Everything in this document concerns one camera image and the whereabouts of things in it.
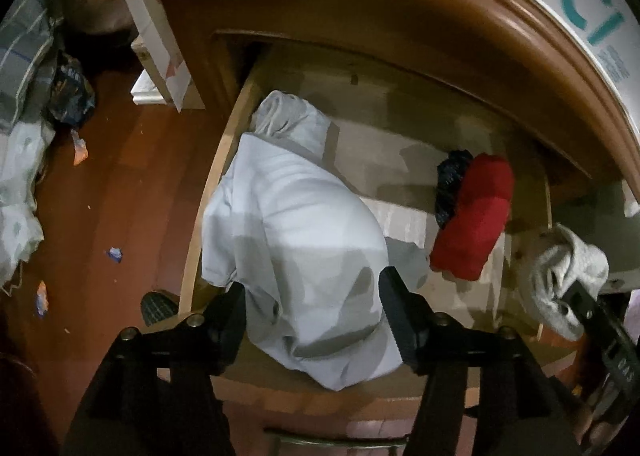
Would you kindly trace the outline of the grey plaid cloth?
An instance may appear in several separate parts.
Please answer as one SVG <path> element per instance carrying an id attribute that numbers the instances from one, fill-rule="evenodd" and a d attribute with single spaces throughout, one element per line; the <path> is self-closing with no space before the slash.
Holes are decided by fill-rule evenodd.
<path id="1" fill-rule="evenodd" d="M 55 74 L 50 0 L 14 0 L 1 21 L 1 132 L 32 121 L 47 104 Z"/>

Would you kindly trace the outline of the dark blue plastic bag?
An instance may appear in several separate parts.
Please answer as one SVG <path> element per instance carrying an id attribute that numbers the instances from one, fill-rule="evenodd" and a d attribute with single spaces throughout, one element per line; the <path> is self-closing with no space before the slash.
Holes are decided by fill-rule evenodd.
<path id="1" fill-rule="evenodd" d="M 96 93 L 80 62 L 59 52 L 46 116 L 57 129 L 80 129 L 96 109 Z"/>

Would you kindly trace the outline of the red knitted garment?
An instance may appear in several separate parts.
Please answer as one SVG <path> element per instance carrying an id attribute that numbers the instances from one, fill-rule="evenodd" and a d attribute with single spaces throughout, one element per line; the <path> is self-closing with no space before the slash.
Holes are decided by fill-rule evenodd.
<path id="1" fill-rule="evenodd" d="M 430 253 L 435 272 L 474 281 L 506 227 L 514 191 L 514 174 L 506 159 L 481 153 L 462 181 L 456 215 L 438 228 Z"/>

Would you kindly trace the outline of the wooden drawer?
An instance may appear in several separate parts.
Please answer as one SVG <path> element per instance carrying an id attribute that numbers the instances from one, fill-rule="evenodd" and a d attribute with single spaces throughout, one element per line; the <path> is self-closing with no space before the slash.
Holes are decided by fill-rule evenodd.
<path id="1" fill-rule="evenodd" d="M 512 326 L 547 375 L 574 344 L 529 318 L 515 290 L 526 243 L 551 222 L 546 146 L 469 96 L 318 46 L 250 43 L 257 60 L 203 190 L 180 309 L 242 283 L 248 332 L 213 385 L 235 441 L 260 436 L 397 438 L 424 379 L 401 364 L 378 300 L 394 265 L 466 327 Z M 438 164 L 497 155 L 515 177 L 506 229 L 473 280 L 435 272 Z"/>

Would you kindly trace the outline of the white patterned cover cloth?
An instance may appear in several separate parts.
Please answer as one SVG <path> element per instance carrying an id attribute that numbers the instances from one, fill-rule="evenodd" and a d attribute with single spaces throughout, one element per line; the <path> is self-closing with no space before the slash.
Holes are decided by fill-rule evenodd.
<path id="1" fill-rule="evenodd" d="M 126 0 L 134 25 L 166 83 L 171 103 L 183 109 L 204 110 L 204 102 L 186 67 L 174 32 L 160 0 Z"/>

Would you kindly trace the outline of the plaid slipper foot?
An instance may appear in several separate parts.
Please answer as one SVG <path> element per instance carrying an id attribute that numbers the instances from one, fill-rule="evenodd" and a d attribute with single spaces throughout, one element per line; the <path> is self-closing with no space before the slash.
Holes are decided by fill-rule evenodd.
<path id="1" fill-rule="evenodd" d="M 142 297 L 140 309 L 145 326 L 152 326 L 178 314 L 178 297 L 165 291 L 149 291 Z"/>

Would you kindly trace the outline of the grey white rolled cloth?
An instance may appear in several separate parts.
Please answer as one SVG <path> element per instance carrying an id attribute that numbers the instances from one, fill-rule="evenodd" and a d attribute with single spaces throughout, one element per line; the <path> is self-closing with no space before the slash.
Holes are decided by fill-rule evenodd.
<path id="1" fill-rule="evenodd" d="M 280 90 L 270 92 L 250 118 L 250 131 L 285 141 L 321 160 L 331 120 L 309 101 Z"/>

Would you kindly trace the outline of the dark blue underwear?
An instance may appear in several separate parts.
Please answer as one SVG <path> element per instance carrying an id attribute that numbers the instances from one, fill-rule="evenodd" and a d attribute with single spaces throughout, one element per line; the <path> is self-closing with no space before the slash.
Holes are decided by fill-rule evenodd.
<path id="1" fill-rule="evenodd" d="M 462 181 L 472 161 L 469 150 L 451 150 L 448 157 L 437 165 L 435 219 L 440 229 L 444 229 L 456 215 Z"/>

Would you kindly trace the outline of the blue wrapper on floor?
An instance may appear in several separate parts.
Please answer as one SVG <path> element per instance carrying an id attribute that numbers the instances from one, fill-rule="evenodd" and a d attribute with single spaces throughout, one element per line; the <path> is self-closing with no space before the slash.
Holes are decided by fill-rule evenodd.
<path id="1" fill-rule="evenodd" d="M 120 263 L 124 255 L 122 254 L 122 249 L 111 247 L 107 250 L 107 257 L 116 263 Z"/>

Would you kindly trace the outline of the orange wrapper on floor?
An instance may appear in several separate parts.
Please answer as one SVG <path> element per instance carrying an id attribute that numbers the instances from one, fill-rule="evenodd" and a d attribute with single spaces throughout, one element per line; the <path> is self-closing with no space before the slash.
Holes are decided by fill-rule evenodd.
<path id="1" fill-rule="evenodd" d="M 89 158 L 89 151 L 85 139 L 81 138 L 76 130 L 71 130 L 70 136 L 74 146 L 74 165 L 77 167 Z"/>

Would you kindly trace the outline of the grey white sock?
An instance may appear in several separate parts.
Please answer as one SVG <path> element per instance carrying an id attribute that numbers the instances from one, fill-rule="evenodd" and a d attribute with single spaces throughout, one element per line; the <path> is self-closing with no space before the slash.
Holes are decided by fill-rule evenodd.
<path id="1" fill-rule="evenodd" d="M 579 319 L 562 301 L 573 283 L 597 298 L 608 280 L 608 258 L 562 224 L 537 231 L 516 271 L 518 292 L 527 314 L 568 341 L 584 333 Z"/>

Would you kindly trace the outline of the large white cloth bundle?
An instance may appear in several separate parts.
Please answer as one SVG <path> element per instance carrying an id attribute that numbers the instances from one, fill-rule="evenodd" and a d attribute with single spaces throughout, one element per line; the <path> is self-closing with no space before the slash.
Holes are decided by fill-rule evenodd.
<path id="1" fill-rule="evenodd" d="M 202 276 L 242 283 L 250 342 L 290 370 L 339 391 L 402 363 L 378 295 L 397 268 L 418 289 L 423 249 L 383 235 L 335 175 L 288 143 L 242 135 L 202 223 Z"/>

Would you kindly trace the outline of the white dotted fabric pile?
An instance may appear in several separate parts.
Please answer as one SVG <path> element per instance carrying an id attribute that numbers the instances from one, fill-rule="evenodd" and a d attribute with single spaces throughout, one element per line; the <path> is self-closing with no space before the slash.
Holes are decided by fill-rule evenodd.
<path id="1" fill-rule="evenodd" d="M 34 189 L 53 137 L 43 119 L 18 121 L 9 135 L 1 135 L 1 287 L 43 241 Z"/>

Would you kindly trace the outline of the orange blue wrapper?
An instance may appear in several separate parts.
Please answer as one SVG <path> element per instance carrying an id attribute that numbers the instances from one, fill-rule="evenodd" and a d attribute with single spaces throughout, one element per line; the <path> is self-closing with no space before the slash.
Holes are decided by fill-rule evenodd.
<path id="1" fill-rule="evenodd" d="M 36 291 L 36 311 L 40 317 L 46 316 L 49 312 L 49 298 L 46 283 L 41 280 Z"/>

